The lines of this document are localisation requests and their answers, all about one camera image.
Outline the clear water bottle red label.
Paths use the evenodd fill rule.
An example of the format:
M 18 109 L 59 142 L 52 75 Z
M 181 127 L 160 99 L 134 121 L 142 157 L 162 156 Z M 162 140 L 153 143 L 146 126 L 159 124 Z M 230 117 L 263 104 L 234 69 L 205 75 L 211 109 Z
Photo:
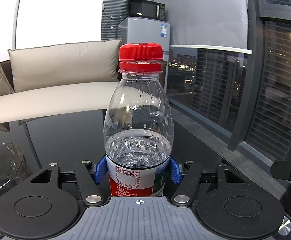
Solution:
M 162 196 L 174 122 L 158 73 L 123 73 L 104 119 L 112 196 Z

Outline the red bottle cap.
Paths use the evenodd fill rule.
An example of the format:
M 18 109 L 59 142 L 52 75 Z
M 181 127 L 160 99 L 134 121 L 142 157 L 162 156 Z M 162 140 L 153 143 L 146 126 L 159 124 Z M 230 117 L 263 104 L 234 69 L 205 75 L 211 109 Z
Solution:
M 119 49 L 121 73 L 159 73 L 163 61 L 162 46 L 157 43 L 130 43 Z

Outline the beige sofa seat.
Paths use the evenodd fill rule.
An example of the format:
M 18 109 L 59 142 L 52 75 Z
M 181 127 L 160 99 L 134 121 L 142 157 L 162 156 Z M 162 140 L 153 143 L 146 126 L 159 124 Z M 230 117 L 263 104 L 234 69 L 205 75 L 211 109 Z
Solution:
M 117 82 L 77 83 L 0 96 L 0 128 L 11 121 L 106 109 L 117 86 Z

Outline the clear glass mug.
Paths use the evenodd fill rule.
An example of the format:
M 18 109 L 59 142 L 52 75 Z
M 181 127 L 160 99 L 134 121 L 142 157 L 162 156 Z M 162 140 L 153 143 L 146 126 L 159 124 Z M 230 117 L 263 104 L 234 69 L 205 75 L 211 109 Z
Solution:
M 20 146 L 0 144 L 0 196 L 32 175 Z

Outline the silver mini fridge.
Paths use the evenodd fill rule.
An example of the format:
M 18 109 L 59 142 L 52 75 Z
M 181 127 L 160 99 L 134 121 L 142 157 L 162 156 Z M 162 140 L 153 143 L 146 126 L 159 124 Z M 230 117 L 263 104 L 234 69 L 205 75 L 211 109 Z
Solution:
M 165 91 L 167 90 L 170 30 L 168 22 L 141 17 L 127 17 L 117 27 L 117 38 L 122 40 L 122 44 L 157 43 L 161 45 L 163 62 L 159 80 Z

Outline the black microwave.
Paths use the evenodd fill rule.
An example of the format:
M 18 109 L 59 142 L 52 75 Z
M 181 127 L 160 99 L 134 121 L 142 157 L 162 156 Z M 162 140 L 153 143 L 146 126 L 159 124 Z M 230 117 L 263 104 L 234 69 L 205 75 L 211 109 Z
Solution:
M 142 17 L 152 20 L 166 20 L 166 6 L 162 3 L 157 3 L 147 0 L 126 0 L 127 1 L 127 16 Z

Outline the white roller blind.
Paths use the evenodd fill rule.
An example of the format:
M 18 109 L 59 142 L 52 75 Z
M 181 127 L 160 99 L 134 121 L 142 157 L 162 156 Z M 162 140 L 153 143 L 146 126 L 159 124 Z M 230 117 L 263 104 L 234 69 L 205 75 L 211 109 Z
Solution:
M 155 0 L 166 6 L 173 48 L 200 48 L 251 54 L 248 0 Z

